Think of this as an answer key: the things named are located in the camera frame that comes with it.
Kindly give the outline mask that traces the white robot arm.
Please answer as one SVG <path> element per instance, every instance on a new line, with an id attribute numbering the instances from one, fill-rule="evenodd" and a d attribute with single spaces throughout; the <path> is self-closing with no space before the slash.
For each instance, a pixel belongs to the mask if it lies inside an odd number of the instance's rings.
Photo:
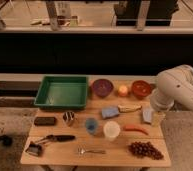
<path id="1" fill-rule="evenodd" d="M 149 99 L 155 112 L 170 110 L 177 101 L 193 112 L 193 67 L 180 65 L 160 72 Z"/>

